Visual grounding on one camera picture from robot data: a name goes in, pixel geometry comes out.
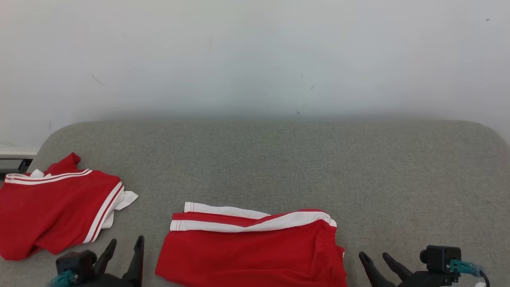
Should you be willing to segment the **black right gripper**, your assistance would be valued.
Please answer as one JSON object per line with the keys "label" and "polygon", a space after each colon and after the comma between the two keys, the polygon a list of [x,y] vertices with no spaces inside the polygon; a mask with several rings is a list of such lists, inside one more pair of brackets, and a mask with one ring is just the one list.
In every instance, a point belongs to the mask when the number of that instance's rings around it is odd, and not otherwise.
{"label": "black right gripper", "polygon": [[[411,272],[404,265],[384,252],[382,257],[390,270],[402,281],[397,287],[451,287],[459,281],[459,273],[433,273],[429,271]],[[365,253],[359,252],[359,259],[372,287],[395,287],[375,267],[373,260]]]}

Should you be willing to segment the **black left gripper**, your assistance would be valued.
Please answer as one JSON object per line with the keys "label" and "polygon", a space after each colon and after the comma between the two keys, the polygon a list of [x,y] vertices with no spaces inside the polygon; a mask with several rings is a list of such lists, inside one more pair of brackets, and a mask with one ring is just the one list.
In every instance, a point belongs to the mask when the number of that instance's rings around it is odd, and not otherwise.
{"label": "black left gripper", "polygon": [[133,248],[133,258],[128,270],[122,277],[106,272],[107,265],[113,257],[117,240],[113,238],[94,264],[95,276],[74,285],[74,287],[141,287],[143,281],[144,236],[139,236]]}

